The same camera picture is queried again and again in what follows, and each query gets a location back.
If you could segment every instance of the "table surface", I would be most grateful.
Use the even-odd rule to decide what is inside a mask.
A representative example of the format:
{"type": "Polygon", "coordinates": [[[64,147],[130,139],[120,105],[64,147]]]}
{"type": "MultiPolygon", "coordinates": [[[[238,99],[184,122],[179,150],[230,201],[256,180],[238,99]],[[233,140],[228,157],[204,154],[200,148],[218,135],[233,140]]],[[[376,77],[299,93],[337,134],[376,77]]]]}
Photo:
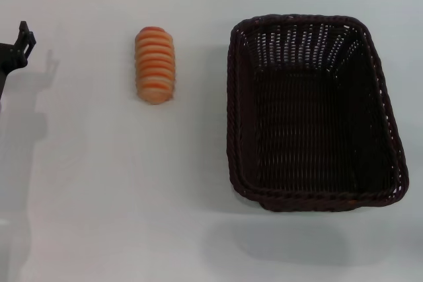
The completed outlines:
{"type": "Polygon", "coordinates": [[[37,45],[0,113],[0,282],[421,281],[423,0],[0,0],[37,45]],[[383,62],[410,172],[405,198],[270,213],[235,195],[226,59],[239,21],[349,15],[383,62]],[[135,95],[134,37],[174,37],[174,100],[135,95]]]}

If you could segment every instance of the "brown wicker basket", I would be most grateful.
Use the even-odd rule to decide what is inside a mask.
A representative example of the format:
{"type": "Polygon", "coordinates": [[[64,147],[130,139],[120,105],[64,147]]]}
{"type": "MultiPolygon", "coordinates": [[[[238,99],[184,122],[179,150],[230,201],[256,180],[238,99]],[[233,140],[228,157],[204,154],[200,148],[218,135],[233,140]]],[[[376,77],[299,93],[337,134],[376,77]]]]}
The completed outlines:
{"type": "Polygon", "coordinates": [[[227,156],[242,196],[271,211],[347,211],[404,197],[404,150],[360,21],[244,20],[231,33],[227,75],[227,156]]]}

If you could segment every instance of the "wicker basket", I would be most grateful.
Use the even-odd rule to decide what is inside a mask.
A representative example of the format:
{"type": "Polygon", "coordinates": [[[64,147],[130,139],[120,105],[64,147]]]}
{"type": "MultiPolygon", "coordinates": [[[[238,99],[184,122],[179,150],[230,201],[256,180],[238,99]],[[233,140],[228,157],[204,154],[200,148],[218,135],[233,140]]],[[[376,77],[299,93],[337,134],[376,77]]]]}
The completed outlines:
{"type": "Polygon", "coordinates": [[[347,211],[404,197],[404,150],[360,21],[244,20],[231,33],[227,74],[227,156],[242,196],[271,211],[347,211]]]}

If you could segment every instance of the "orange bread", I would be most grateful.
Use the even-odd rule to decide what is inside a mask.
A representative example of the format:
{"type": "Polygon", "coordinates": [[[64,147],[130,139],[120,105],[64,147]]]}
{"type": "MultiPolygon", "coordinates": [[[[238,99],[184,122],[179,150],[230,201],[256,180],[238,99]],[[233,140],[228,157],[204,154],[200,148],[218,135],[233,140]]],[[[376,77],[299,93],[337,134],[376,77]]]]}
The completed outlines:
{"type": "Polygon", "coordinates": [[[135,68],[138,96],[151,104],[172,98],[174,90],[174,47],[170,34],[148,26],[135,38],[135,68]]]}

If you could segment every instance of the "basket rim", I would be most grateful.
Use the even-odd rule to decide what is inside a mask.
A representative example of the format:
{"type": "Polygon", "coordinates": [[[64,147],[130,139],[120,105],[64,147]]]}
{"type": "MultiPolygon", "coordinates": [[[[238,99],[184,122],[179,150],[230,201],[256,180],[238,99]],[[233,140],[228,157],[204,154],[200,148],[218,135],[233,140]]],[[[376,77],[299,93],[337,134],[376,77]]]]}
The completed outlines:
{"type": "MultiPolygon", "coordinates": [[[[387,92],[387,88],[385,85],[385,76],[383,74],[381,60],[377,54],[375,49],[373,40],[371,39],[371,34],[367,27],[360,22],[358,19],[348,16],[323,16],[323,15],[265,15],[265,16],[257,16],[250,19],[245,19],[237,24],[231,32],[231,41],[229,45],[229,55],[228,55],[228,71],[230,63],[236,65],[236,54],[238,45],[240,45],[240,33],[248,33],[254,29],[262,28],[264,26],[269,26],[273,24],[332,24],[332,25],[346,25],[346,26],[353,26],[357,31],[359,31],[362,40],[367,45],[365,46],[365,50],[367,52],[367,58],[371,61],[371,68],[373,69],[374,80],[377,81],[377,85],[379,90],[382,92],[381,94],[377,95],[377,103],[378,106],[383,109],[384,114],[388,119],[385,118],[383,120],[384,127],[383,132],[386,136],[388,136],[388,146],[390,155],[394,158],[396,162],[396,167],[394,171],[394,184],[391,188],[379,191],[379,192],[364,192],[364,193],[352,193],[352,192],[305,192],[305,191],[287,191],[287,190],[275,190],[271,188],[258,188],[252,185],[248,180],[243,178],[243,174],[240,173],[240,163],[239,163],[239,142],[237,140],[237,134],[239,133],[239,124],[237,124],[236,120],[232,123],[234,134],[232,140],[227,138],[228,142],[233,143],[233,148],[235,151],[235,156],[238,157],[235,160],[234,168],[237,170],[237,176],[232,175],[231,173],[231,183],[233,184],[235,190],[240,193],[242,196],[256,200],[256,201],[263,201],[265,200],[279,200],[279,199],[298,199],[299,201],[304,201],[306,199],[312,199],[316,201],[316,199],[321,199],[326,201],[328,199],[335,200],[335,201],[354,201],[355,207],[360,206],[386,206],[392,203],[395,203],[401,200],[405,193],[408,190],[409,180],[408,180],[408,169],[406,167],[406,161],[404,156],[404,149],[401,142],[401,139],[398,134],[397,124],[395,121],[395,117],[393,115],[391,101],[389,99],[389,95],[387,92]]],[[[233,100],[237,99],[237,90],[234,90],[233,96],[228,96],[229,98],[233,98],[233,100]]],[[[238,104],[234,102],[234,112],[235,118],[237,117],[238,113],[238,104]]]]}

